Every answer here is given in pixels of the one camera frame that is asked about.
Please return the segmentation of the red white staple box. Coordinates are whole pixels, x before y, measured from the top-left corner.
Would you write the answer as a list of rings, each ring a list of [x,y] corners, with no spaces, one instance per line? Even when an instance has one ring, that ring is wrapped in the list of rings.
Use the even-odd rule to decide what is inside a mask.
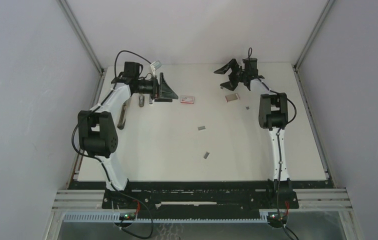
[[[180,103],[182,103],[182,104],[194,104],[195,103],[195,97],[194,96],[188,96],[188,95],[182,95],[180,97]]]

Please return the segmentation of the beige small stapler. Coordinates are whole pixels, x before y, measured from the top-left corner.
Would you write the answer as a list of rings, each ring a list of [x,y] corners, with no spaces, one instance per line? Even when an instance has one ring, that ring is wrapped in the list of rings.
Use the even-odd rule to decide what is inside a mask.
[[[138,106],[140,108],[144,107],[145,105],[145,96],[143,94],[138,95]]]

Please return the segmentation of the black and grey large stapler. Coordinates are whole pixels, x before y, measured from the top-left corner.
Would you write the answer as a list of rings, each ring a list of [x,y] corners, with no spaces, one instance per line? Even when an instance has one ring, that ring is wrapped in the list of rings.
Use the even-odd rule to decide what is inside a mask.
[[[131,102],[131,99],[129,98],[123,103],[121,107],[121,111],[120,111],[120,115],[119,115],[119,119],[117,123],[117,128],[119,130],[123,130],[125,128],[127,111],[130,106],[130,102]]]

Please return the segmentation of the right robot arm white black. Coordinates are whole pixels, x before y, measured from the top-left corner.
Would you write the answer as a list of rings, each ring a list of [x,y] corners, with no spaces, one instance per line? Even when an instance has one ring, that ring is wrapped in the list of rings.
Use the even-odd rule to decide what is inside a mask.
[[[230,71],[228,81],[220,87],[234,91],[239,83],[251,90],[252,83],[257,83],[266,90],[260,95],[258,123],[260,128],[267,130],[271,143],[271,159],[274,171],[272,179],[268,179],[266,189],[266,203],[272,208],[279,208],[286,201],[285,189],[292,191],[290,175],[286,166],[285,128],[289,120],[288,97],[284,92],[272,90],[266,83],[265,77],[259,74],[256,58],[245,58],[243,65],[239,65],[235,58],[215,70],[213,73],[224,75]]]

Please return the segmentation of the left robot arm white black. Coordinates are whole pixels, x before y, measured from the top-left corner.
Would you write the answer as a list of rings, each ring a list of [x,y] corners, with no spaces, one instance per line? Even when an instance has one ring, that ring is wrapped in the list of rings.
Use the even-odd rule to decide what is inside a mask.
[[[126,61],[124,69],[111,81],[111,88],[105,98],[90,110],[82,110],[77,115],[77,126],[73,131],[78,135],[78,143],[84,152],[82,156],[97,160],[104,172],[106,186],[117,191],[114,202],[126,209],[133,203],[134,196],[125,190],[128,177],[118,159],[118,124],[123,105],[133,94],[148,95],[154,102],[171,103],[179,96],[167,84],[164,74],[157,73],[159,61],[150,64],[151,78],[141,77],[143,65]]]

